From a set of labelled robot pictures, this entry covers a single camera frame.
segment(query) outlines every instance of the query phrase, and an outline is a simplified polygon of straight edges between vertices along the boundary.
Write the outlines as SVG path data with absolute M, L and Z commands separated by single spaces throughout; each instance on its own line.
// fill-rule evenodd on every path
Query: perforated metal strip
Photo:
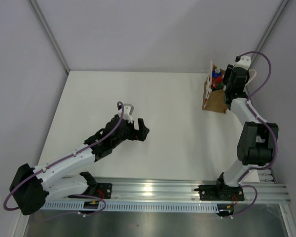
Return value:
M 85 210 L 94 211 L 95 209 L 83 208 L 83 201 L 52 201 L 46 203 L 43 210 Z M 218 208 L 214 203 L 158 203 L 158 202 L 107 202 L 105 211 L 138 211 L 138 212 L 202 212 L 217 213 Z

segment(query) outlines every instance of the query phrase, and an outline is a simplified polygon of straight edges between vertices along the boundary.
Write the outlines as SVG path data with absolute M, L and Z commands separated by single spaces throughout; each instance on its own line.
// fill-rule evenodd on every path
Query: gray wall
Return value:
M 288 185 L 296 214 L 296 0 L 263 52 L 272 62 L 272 76 L 253 102 L 261 115 L 279 125 L 279 156 L 274 171 L 278 181 Z M 263 82 L 268 72 L 263 58 L 259 58 L 254 68 L 258 77 L 250 91 Z
M 254 49 L 281 0 L 37 0 L 71 70 L 207 72 Z
M 26 0 L 0 0 L 0 237 L 19 214 L 2 208 L 8 187 L 20 165 L 37 164 L 65 80 Z

